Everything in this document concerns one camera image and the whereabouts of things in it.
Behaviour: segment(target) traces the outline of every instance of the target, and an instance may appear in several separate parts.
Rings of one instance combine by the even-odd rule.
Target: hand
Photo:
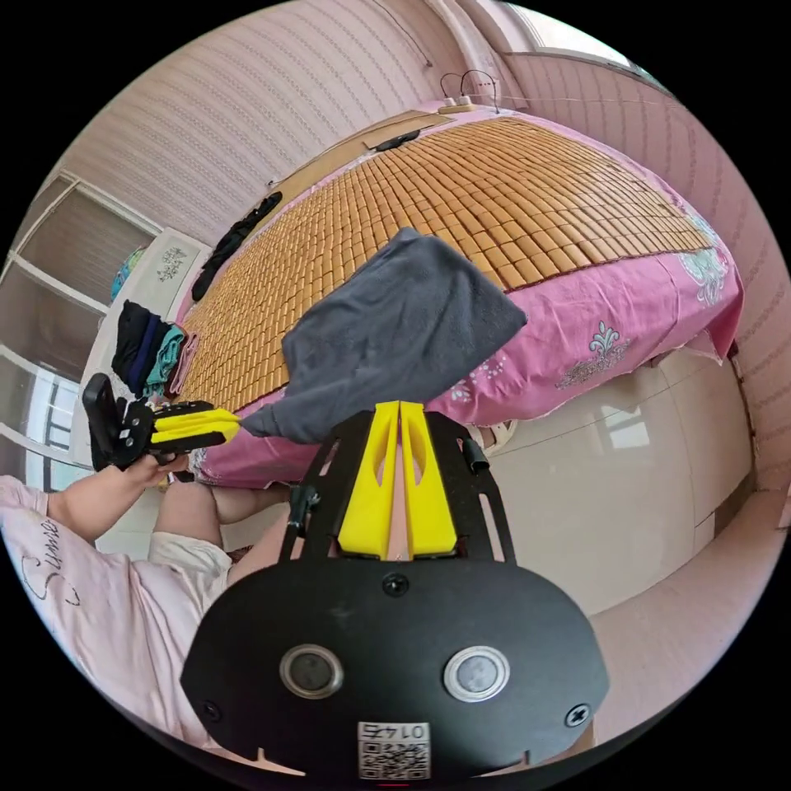
[[[125,474],[135,485],[150,489],[159,485],[168,473],[183,472],[189,464],[189,456],[176,456],[173,461],[163,465],[147,454],[128,467]]]

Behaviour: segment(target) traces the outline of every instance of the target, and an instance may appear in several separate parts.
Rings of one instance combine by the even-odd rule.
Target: folded clothes
[[[111,365],[113,371],[123,381],[129,377],[129,369],[138,356],[150,316],[150,311],[136,302],[127,300],[118,317],[118,339],[115,343],[115,354]]]
[[[283,337],[286,395],[241,424],[256,437],[323,442],[378,403],[437,398],[526,323],[463,255],[403,228]]]
[[[168,324],[166,321],[160,320],[159,323],[157,324],[157,328],[154,330],[154,339],[151,342],[151,346],[148,349],[148,356],[146,357],[146,363],[143,366],[143,375],[140,377],[138,388],[135,391],[135,395],[138,398],[143,397],[143,390],[145,389],[148,376],[153,370],[154,366],[157,364],[157,355],[159,354],[159,350],[162,344],[165,342],[165,338],[168,332],[170,332],[172,326],[173,325]]]
[[[156,359],[143,386],[143,395],[147,398],[165,395],[165,385],[171,376],[171,371],[179,362],[179,352],[184,338],[184,331],[180,327],[175,324],[170,326],[158,347]]]
[[[134,363],[132,363],[132,367],[129,369],[129,374],[125,380],[127,386],[135,395],[140,392],[142,384],[146,381],[146,362],[149,359],[154,342],[154,333],[157,331],[158,326],[159,317],[154,316],[153,313],[150,314],[146,326],[146,334],[143,336],[138,346],[138,353],[135,356]]]
[[[194,332],[190,332],[185,338],[184,343],[181,345],[181,352],[179,354],[179,362],[171,373],[171,378],[168,381],[165,392],[171,396],[177,396],[181,393],[181,388],[184,386],[187,372],[190,369],[190,364],[198,351],[198,336]]]

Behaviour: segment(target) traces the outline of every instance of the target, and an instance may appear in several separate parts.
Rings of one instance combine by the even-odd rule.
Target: qr code
[[[429,742],[360,742],[360,777],[366,780],[428,779]]]

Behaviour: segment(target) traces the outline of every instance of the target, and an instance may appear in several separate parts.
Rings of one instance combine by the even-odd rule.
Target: textured wall
[[[712,224],[745,286],[739,363],[761,486],[791,480],[791,281],[761,208],[704,126],[657,88],[614,69],[551,55],[506,55],[529,111],[622,151],[661,176]]]
[[[495,50],[485,32],[456,0],[424,0],[445,21],[464,54],[465,67],[460,72],[464,76],[467,69],[479,69],[466,76],[464,92],[476,101],[489,103],[489,99],[503,93],[518,90],[516,78],[511,73],[502,56]],[[449,77],[445,88],[449,96],[459,96],[461,80]]]
[[[208,33],[150,69],[86,127],[64,166],[213,244],[269,181],[442,96],[439,78],[464,68],[424,0],[295,0]]]

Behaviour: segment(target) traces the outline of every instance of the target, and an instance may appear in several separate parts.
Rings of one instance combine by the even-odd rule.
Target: window
[[[0,472],[46,491],[68,456],[77,384],[121,265],[162,228],[67,171],[33,199],[0,269]]]
[[[608,47],[592,35],[583,33],[576,27],[538,11],[531,11],[529,8],[523,8],[514,3],[507,3],[507,5],[511,8],[514,16],[527,28],[527,38],[533,43],[536,51],[566,52],[577,56],[588,56],[592,60],[613,63],[621,68],[629,69],[632,73],[640,75],[644,80],[668,92],[644,68],[632,63],[617,49]]]
[[[625,55],[603,44],[599,39],[594,39],[592,35],[538,11],[531,11],[512,3],[509,5],[530,28],[539,48],[566,49],[580,54],[594,55],[631,68],[632,64]]]

